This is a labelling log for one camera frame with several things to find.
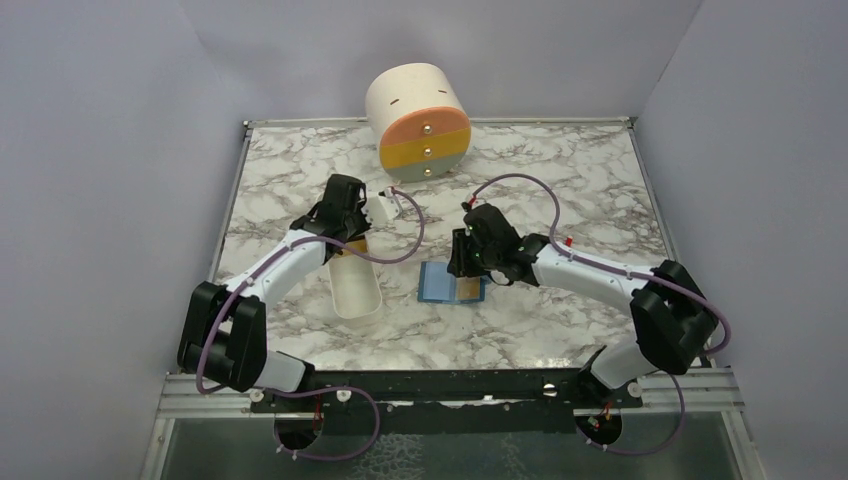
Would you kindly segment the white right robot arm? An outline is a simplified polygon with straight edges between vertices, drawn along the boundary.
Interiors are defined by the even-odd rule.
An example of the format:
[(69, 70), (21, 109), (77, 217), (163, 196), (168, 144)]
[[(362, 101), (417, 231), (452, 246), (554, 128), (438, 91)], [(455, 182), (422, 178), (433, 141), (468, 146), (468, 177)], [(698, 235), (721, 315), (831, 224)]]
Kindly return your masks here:
[(720, 324), (688, 271), (665, 260), (630, 266), (579, 252), (547, 235), (520, 235), (496, 207), (467, 210), (451, 233), (448, 272), (456, 278), (497, 272), (507, 284), (559, 288), (630, 316), (632, 339), (594, 353), (578, 373), (577, 393), (600, 407), (637, 377), (682, 375)]

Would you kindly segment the gold credit card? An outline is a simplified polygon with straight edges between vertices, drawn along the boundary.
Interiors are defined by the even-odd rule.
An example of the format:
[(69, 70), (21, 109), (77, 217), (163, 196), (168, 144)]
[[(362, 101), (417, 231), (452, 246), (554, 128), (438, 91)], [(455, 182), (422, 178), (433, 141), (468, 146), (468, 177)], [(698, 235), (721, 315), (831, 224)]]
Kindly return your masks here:
[(458, 302), (477, 302), (485, 297), (485, 284), (481, 277), (457, 278), (455, 298)]

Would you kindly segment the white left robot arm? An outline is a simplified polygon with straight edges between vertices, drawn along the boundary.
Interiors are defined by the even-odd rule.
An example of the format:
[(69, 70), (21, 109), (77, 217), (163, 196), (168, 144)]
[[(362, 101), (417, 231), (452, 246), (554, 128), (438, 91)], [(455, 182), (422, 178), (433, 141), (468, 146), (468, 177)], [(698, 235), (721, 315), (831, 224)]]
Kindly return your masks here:
[(223, 388), (276, 390), (285, 407), (298, 411), (313, 401), (311, 365), (267, 344), (267, 315), (305, 277), (370, 227), (364, 182), (329, 177), (320, 200), (294, 220), (278, 245), (247, 271), (192, 292), (179, 343), (179, 366), (195, 376), (202, 394)]

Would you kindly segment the blue leather card holder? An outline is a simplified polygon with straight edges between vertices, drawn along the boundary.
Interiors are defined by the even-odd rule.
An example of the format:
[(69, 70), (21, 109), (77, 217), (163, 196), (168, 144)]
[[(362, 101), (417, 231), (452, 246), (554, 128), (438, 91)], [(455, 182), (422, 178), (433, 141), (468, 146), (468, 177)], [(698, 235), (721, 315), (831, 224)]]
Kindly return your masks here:
[(486, 298), (487, 279), (481, 277), (485, 284), (485, 297), (477, 302), (458, 302), (455, 298), (456, 279), (447, 272), (445, 262), (425, 261), (420, 265), (419, 288), (417, 300), (421, 303), (463, 305), (481, 303)]

